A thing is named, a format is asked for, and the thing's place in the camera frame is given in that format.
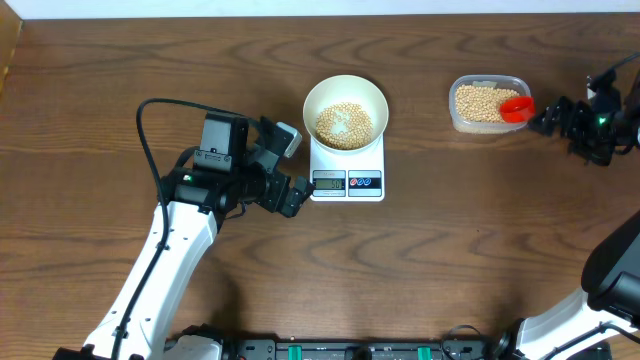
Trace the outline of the red plastic measuring scoop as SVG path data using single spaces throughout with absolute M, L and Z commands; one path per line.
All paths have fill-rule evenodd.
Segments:
M 527 122 L 536 114 L 534 99 L 531 96 L 508 99 L 500 105 L 499 113 L 507 123 Z

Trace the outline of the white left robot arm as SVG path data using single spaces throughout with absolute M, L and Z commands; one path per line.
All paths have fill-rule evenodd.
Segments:
M 231 210 L 256 203 L 291 218 L 311 195 L 303 177 L 291 180 L 277 164 L 294 146 L 254 146 L 248 162 L 229 174 L 203 166 L 205 151 L 185 150 L 164 179 L 143 246 L 122 290 L 79 350 L 57 359 L 229 359 L 233 347 L 205 327 L 175 342 L 167 337 L 194 270 Z

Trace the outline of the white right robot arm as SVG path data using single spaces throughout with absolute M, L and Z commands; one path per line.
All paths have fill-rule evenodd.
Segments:
M 528 122 L 545 136 L 569 141 L 568 151 L 607 166 L 639 146 L 639 84 L 621 96 L 607 69 L 587 81 L 587 101 L 566 97 Z M 639 217 L 632 215 L 589 255 L 581 285 L 546 312 L 516 321 L 493 348 L 495 359 L 569 359 L 615 335 L 637 342 Z

